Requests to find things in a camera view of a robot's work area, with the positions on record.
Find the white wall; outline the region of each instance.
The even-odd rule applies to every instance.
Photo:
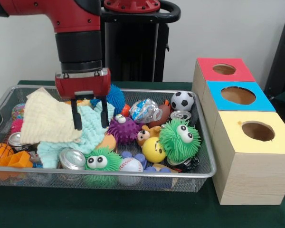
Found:
[[[242,57],[264,86],[285,22],[285,0],[172,0],[164,81],[192,82],[197,57]],[[54,80],[60,65],[44,16],[0,18],[0,97],[21,79]]]
[[[197,57],[240,57],[264,87],[285,23],[285,0],[173,0],[164,80],[192,82]]]

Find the wire basket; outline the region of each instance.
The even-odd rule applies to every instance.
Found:
[[[6,142],[10,135],[12,124],[12,108],[26,102],[26,96],[40,86],[18,85],[10,88],[0,99],[0,143]],[[57,100],[60,98],[54,86],[44,88]],[[126,103],[133,105],[136,101],[150,98],[161,104],[165,99],[171,99],[175,91],[166,90],[139,90],[123,89]],[[207,178],[216,172],[215,160],[208,137],[202,108],[198,97],[194,97],[194,106],[191,111],[191,125],[201,136],[201,147],[196,158],[199,164],[190,173],[146,173],[146,172],[112,172],[112,171],[75,171],[65,169],[38,169],[38,168],[10,168],[0,167],[0,185],[25,187],[52,187],[52,188],[86,188],[86,189],[119,189],[119,190],[163,190],[198,192]],[[137,143],[118,145],[118,153],[130,151],[133,155],[141,153]],[[91,183],[87,179],[110,180]]]

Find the shape sorter box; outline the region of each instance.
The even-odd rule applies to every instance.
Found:
[[[275,112],[256,82],[207,81],[201,102],[210,138],[218,111]]]
[[[240,58],[198,58],[195,64],[192,91],[202,102],[207,81],[254,82]]]
[[[219,111],[212,146],[220,204],[279,205],[285,195],[285,124],[275,112]]]

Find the purple spiky ball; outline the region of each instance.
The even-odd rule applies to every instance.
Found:
[[[115,119],[112,119],[108,133],[114,136],[117,143],[129,144],[136,140],[140,129],[140,124],[137,125],[130,117],[126,117],[125,123],[118,123]]]

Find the red robot arm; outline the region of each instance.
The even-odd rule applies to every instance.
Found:
[[[56,75],[61,97],[70,98],[75,128],[82,129],[76,99],[102,99],[102,126],[107,127],[106,95],[111,85],[102,67],[100,0],[0,0],[0,16],[44,14],[51,20],[62,73]]]

